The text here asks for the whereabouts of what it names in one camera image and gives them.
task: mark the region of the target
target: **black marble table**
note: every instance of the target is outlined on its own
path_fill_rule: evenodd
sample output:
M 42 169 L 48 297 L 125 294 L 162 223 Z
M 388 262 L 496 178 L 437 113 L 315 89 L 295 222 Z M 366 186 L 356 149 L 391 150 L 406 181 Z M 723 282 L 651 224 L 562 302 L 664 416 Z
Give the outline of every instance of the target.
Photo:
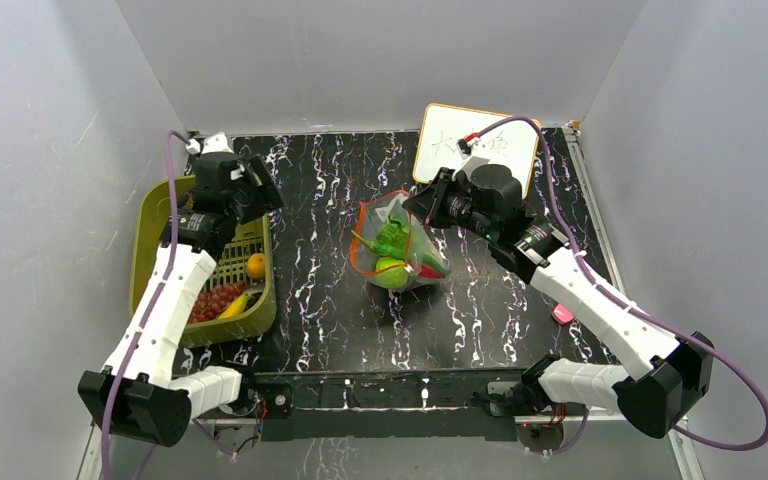
M 563 215 L 609 278 L 563 132 L 546 134 Z M 578 322 L 555 323 L 553 302 L 496 265 L 484 241 L 464 230 L 431 231 L 452 263 L 440 285 L 391 294 L 352 269 L 360 202 L 416 188 L 418 139 L 417 132 L 234 139 L 236 151 L 264 156 L 284 197 L 270 216 L 278 314 L 259 338 L 182 350 L 175 373 L 192 373 L 213 356 L 257 372 L 528 367 L 550 352 L 613 362 Z M 534 215 L 548 214 L 543 168 L 538 160 L 526 198 Z

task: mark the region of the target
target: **orange fruit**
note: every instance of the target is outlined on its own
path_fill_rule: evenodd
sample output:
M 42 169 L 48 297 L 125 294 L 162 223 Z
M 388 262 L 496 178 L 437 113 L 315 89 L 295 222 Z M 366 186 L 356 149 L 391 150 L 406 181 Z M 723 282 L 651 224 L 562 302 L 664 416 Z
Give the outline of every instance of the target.
M 262 253 L 255 253 L 246 262 L 246 275 L 252 280 L 266 278 L 266 257 Z

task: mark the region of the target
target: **green fruit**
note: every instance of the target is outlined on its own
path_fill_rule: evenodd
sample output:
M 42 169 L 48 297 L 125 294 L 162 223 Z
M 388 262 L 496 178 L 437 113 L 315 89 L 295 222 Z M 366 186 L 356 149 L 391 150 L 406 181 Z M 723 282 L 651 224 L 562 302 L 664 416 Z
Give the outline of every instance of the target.
M 381 272 L 385 268 L 390 268 L 386 272 Z M 375 275 L 375 284 L 379 287 L 396 289 L 407 286 L 410 276 L 405 270 L 405 262 L 393 257 L 381 257 L 375 263 L 375 271 L 381 272 Z

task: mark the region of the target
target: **bunch of grapes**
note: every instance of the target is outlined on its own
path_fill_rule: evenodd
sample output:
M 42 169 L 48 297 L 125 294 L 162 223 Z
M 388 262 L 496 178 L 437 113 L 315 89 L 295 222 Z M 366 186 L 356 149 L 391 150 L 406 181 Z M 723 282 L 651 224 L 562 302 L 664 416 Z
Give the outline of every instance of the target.
M 210 292 L 199 293 L 187 323 L 208 322 L 218 317 L 228 304 L 243 294 L 245 288 L 245 282 L 223 283 L 215 285 Z

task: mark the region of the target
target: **robotic arm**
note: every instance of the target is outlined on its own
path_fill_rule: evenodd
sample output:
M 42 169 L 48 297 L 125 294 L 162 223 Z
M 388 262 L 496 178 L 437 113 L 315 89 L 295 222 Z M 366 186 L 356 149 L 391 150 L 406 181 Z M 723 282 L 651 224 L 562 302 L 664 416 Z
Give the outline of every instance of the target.
M 548 222 L 526 216 L 522 185 L 508 167 L 471 158 L 465 165 L 470 168 L 457 172 L 441 168 L 404 207 L 431 227 L 458 226 L 487 240 L 502 267 L 569 309 L 622 364 L 590 365 L 547 355 L 504 395 L 504 414 L 582 403 L 619 410 L 651 437 L 666 435 L 707 392 L 713 359 L 597 291 L 581 272 L 568 239 Z M 592 269 L 589 273 L 634 305 Z M 698 332 L 694 337 L 710 345 Z
M 212 366 L 172 380 L 172 362 L 198 293 L 237 225 L 283 205 L 261 159 L 234 154 L 224 134 L 205 141 L 194 173 L 195 187 L 179 197 L 178 216 L 169 219 L 178 222 L 177 245 L 171 244 L 167 223 L 146 294 L 122 340 L 101 372 L 85 371 L 78 384 L 81 399 L 101 425 L 110 391 L 121 375 L 111 433 L 163 446 L 176 444 L 191 419 L 240 396 L 239 371 Z M 187 196 L 193 202 L 190 209 L 182 208 Z M 167 274 L 169 265 L 172 270 Z

